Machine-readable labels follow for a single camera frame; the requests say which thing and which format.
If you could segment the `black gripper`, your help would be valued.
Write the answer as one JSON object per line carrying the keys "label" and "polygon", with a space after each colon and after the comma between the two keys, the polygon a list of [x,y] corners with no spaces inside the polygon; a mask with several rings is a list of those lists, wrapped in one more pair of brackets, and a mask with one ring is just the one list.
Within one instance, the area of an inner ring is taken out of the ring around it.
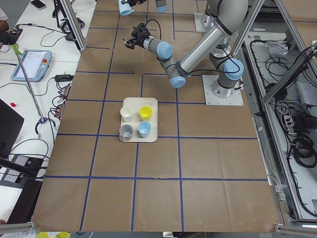
{"label": "black gripper", "polygon": [[147,0],[126,0],[126,3],[128,3],[131,7],[136,6],[138,4],[143,4]]}
{"label": "black gripper", "polygon": [[146,27],[146,23],[139,23],[137,26],[133,26],[131,36],[130,39],[122,39],[125,42],[125,46],[133,50],[135,45],[143,47],[144,41],[149,39],[151,34]]}

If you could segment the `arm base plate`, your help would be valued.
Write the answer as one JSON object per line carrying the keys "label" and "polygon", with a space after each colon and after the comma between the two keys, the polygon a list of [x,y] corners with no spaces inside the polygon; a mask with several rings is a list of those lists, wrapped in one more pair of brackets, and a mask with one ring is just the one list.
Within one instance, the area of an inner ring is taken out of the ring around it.
{"label": "arm base plate", "polygon": [[243,106],[241,90],[226,89],[218,83],[218,75],[203,75],[203,88],[207,106]]}
{"label": "arm base plate", "polygon": [[196,32],[205,33],[211,27],[210,17],[205,13],[194,13]]}

